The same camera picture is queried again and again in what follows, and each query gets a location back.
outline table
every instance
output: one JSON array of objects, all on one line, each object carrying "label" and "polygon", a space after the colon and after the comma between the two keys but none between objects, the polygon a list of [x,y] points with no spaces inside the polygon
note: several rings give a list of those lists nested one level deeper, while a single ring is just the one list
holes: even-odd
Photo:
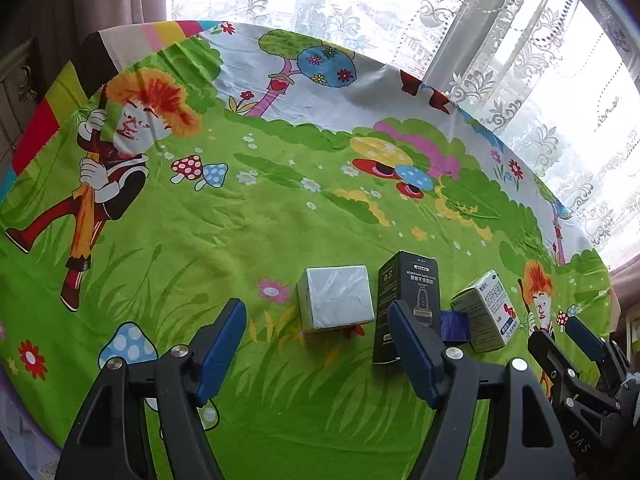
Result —
[{"label": "table", "polygon": [[[225,475],[405,476],[432,413],[401,367],[371,365],[373,324],[304,335],[295,290],[305,267],[364,264],[375,298],[399,250],[438,260],[443,308],[495,270],[521,322],[539,313],[597,379],[562,313],[605,336],[609,276],[571,212],[444,95],[339,46],[228,22],[103,31],[61,72],[12,167],[0,356],[60,446],[110,356],[153,359],[235,296],[246,333],[200,412]],[[522,327],[475,357],[520,356],[539,374],[526,345]]]}]

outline white box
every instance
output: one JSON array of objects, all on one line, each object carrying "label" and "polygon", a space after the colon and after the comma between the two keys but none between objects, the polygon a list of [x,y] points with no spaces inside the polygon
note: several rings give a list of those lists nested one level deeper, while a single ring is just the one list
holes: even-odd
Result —
[{"label": "white box", "polygon": [[476,352],[502,348],[519,325],[518,315],[494,270],[457,293],[451,307],[468,315],[471,346]]},{"label": "white box", "polygon": [[368,323],[374,319],[365,266],[305,269],[297,288],[305,333]]}]

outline silver bolt head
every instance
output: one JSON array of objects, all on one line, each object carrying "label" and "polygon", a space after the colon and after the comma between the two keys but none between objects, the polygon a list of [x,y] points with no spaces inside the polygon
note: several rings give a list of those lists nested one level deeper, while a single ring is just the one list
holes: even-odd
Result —
[{"label": "silver bolt head", "polygon": [[520,372],[523,372],[528,367],[527,362],[524,359],[520,359],[519,357],[516,357],[513,361],[511,361],[511,366],[513,366]]},{"label": "silver bolt head", "polygon": [[112,357],[107,361],[107,368],[109,370],[117,370],[122,368],[122,358],[121,357]]},{"label": "silver bolt head", "polygon": [[189,347],[187,345],[176,345],[171,348],[171,355],[174,357],[184,357],[189,353]]},{"label": "silver bolt head", "polygon": [[445,354],[449,359],[456,359],[456,360],[462,359],[462,357],[465,355],[460,348],[457,348],[455,346],[447,348],[445,350]]}]

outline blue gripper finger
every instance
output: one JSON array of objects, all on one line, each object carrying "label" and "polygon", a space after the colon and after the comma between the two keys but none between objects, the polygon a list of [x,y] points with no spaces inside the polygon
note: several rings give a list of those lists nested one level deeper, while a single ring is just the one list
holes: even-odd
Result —
[{"label": "blue gripper finger", "polygon": [[564,325],[566,334],[578,348],[593,362],[602,361],[606,354],[602,341],[597,338],[577,317],[571,316]]},{"label": "blue gripper finger", "polygon": [[211,397],[218,394],[246,327],[244,303],[238,300],[230,307],[229,313],[223,310],[218,316],[222,317],[226,314],[226,319],[222,320],[223,325],[220,327],[218,336],[213,340],[211,348],[202,360],[200,386],[196,391],[196,401],[199,406],[203,406]]},{"label": "blue gripper finger", "polygon": [[416,330],[429,330],[418,325],[412,313],[412,322],[407,319],[407,314],[394,301],[389,307],[387,322],[389,332],[398,350],[398,355],[404,365],[415,394],[432,408],[439,405],[442,400],[442,392],[437,387],[437,366],[434,360],[440,361],[439,355],[429,355],[420,342]]}]

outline lace curtain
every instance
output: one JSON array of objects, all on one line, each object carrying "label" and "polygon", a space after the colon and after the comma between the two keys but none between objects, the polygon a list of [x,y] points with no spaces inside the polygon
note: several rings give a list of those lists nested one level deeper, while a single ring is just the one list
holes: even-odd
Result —
[{"label": "lace curtain", "polygon": [[640,56],[602,0],[167,0],[167,6],[174,20],[294,30],[424,78],[494,131],[564,204],[556,219],[559,253],[562,224],[575,221],[610,268],[640,253],[634,85]]}]

